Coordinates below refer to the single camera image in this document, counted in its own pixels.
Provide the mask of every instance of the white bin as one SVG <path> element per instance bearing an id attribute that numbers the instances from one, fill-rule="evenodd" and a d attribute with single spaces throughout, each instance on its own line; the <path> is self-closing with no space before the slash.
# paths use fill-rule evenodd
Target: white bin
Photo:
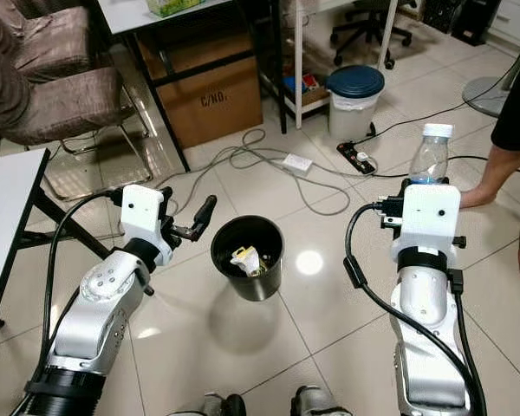
<path id="1" fill-rule="evenodd" d="M 380 93 L 366 98 L 346 98 L 331 93 L 329 133 L 331 138 L 343 141 L 360 141 L 366 138 Z"/>
<path id="2" fill-rule="evenodd" d="M 326 81 L 331 93 L 329 133 L 332 140 L 360 141 L 366 138 L 381 90 L 383 74 L 367 65 L 339 68 Z"/>

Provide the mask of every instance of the person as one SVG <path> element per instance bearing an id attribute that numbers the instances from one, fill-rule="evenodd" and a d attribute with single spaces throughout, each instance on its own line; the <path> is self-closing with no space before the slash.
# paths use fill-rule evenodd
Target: person
<path id="1" fill-rule="evenodd" d="M 463 192 L 461 208 L 492 202 L 504 182 L 520 167 L 520 72 L 491 133 L 491 142 L 481 181 L 474 189 Z M 518 264 L 520 268 L 520 242 Z"/>

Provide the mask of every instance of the bottle cap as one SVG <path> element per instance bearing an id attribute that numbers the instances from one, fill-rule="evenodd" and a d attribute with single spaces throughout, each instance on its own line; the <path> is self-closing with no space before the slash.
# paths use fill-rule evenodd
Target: bottle cap
<path id="1" fill-rule="evenodd" d="M 447 139 L 449 139 L 452 136 L 452 129 L 453 126 L 451 124 L 427 123 L 424 126 L 424 135 L 434 137 L 446 137 Z"/>

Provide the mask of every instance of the green box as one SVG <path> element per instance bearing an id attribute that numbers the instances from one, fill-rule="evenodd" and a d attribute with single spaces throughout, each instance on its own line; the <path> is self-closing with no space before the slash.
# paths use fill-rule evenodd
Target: green box
<path id="1" fill-rule="evenodd" d="M 146 0 L 148 9 L 160 17 L 170 16 L 181 10 L 189 9 L 205 0 Z"/>

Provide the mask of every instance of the blue lid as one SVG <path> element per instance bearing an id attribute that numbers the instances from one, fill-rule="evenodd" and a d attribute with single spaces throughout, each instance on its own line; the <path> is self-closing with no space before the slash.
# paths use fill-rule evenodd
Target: blue lid
<path id="1" fill-rule="evenodd" d="M 326 88 L 341 97 L 365 98 L 378 94 L 385 85 L 383 74 L 366 65 L 337 69 L 326 81 Z"/>

